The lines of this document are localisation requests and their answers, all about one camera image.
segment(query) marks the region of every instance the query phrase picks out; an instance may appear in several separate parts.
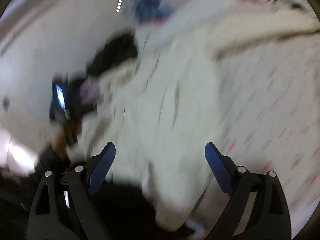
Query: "blue gripper pad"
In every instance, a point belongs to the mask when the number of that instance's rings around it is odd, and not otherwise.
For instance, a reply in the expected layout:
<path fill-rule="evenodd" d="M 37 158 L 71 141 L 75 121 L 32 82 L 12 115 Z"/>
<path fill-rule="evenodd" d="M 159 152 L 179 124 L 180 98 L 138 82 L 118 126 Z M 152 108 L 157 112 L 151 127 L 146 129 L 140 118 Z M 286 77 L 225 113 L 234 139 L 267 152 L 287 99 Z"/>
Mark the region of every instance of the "blue gripper pad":
<path fill-rule="evenodd" d="M 229 157 L 221 155 L 212 142 L 205 146 L 204 155 L 221 190 L 231 197 L 233 194 L 231 183 L 236 165 Z"/>
<path fill-rule="evenodd" d="M 113 143 L 109 143 L 102 150 L 100 155 L 91 157 L 97 158 L 99 161 L 92 170 L 91 174 L 87 177 L 89 184 L 88 193 L 93 195 L 98 192 L 104 182 L 104 179 L 116 157 L 116 147 Z"/>

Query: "row of light dots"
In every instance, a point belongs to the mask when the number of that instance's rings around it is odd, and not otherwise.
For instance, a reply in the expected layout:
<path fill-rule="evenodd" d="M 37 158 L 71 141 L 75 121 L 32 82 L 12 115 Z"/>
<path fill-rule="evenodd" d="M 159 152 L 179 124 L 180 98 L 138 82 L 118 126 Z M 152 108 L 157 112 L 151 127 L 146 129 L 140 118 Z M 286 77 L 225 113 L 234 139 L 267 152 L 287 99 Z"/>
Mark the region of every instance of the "row of light dots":
<path fill-rule="evenodd" d="M 116 11 L 116 12 L 120 12 L 119 9 L 121 8 L 121 6 L 120 6 L 120 5 L 122 4 L 121 2 L 122 2 L 122 0 L 119 0 L 119 3 L 118 3 L 118 7 L 117 7 L 117 11 Z"/>

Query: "white garment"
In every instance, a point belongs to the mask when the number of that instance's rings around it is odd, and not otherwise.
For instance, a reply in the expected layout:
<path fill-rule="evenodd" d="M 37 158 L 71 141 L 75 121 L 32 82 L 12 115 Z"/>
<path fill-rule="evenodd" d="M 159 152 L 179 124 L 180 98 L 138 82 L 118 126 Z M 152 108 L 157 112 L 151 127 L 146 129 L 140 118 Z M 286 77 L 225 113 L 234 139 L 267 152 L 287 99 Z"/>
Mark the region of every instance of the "white garment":
<path fill-rule="evenodd" d="M 85 152 L 99 154 L 112 141 L 116 158 L 107 177 L 140 186 L 156 209 L 157 223 L 175 231 L 207 186 L 206 143 L 221 148 L 225 134 L 215 57 L 261 39 L 319 28 L 316 18 L 299 11 L 234 16 L 176 38 L 159 58 L 123 65 L 101 80 L 113 98 L 84 128 Z"/>

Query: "sleeve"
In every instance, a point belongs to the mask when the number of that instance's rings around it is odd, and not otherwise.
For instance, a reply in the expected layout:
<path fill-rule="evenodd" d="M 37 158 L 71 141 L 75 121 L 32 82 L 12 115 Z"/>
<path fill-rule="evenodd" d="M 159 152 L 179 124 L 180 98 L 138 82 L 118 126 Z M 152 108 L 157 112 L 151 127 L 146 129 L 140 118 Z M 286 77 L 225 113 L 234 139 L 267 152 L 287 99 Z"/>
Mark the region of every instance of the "sleeve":
<path fill-rule="evenodd" d="M 18 198 L 23 208 L 29 211 L 43 174 L 48 170 L 56 174 L 64 173 L 69 166 L 70 160 L 67 157 L 65 161 L 62 161 L 52 150 L 51 146 L 48 146 L 43 153 L 40 154 L 39 163 L 36 165 L 33 174 L 23 178 L 20 185 L 13 181 L 6 181 L 4 188 L 7 192 L 10 192 L 10 194 Z"/>

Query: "round metal joint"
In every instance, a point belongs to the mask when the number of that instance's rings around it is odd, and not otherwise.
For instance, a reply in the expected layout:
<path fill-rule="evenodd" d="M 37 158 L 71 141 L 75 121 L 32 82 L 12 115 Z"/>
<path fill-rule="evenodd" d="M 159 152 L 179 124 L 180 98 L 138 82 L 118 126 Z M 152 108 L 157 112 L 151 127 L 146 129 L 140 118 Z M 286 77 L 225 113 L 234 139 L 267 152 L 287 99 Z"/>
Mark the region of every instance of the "round metal joint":
<path fill-rule="evenodd" d="M 274 178 L 277 174 L 274 171 L 269 171 L 269 176 Z"/>
<path fill-rule="evenodd" d="M 75 171 L 76 172 L 81 172 L 81 171 L 83 171 L 83 166 L 76 166 L 76 168 L 75 168 Z"/>
<path fill-rule="evenodd" d="M 52 171 L 46 171 L 44 175 L 46 177 L 50 177 L 52 175 Z"/>
<path fill-rule="evenodd" d="M 240 173 L 245 173 L 247 171 L 247 169 L 244 167 L 244 166 L 239 166 L 237 168 L 237 170 L 240 172 Z"/>

